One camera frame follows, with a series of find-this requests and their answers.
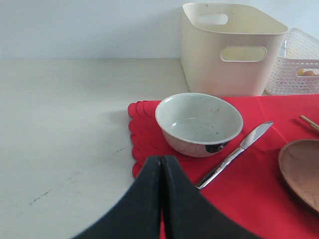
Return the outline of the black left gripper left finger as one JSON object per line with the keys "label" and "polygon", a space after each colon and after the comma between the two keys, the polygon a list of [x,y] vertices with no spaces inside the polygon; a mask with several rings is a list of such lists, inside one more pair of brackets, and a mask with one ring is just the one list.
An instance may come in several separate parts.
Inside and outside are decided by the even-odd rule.
{"label": "black left gripper left finger", "polygon": [[102,218],[76,239],[158,239],[161,220],[161,158],[148,157],[135,182]]}

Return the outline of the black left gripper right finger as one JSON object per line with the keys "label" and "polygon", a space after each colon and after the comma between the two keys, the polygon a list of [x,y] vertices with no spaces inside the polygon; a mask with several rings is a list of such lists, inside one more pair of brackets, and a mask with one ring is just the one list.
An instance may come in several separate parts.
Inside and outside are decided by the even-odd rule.
{"label": "black left gripper right finger", "polygon": [[171,155],[161,157],[161,207],[167,239],[257,238],[205,199]]}

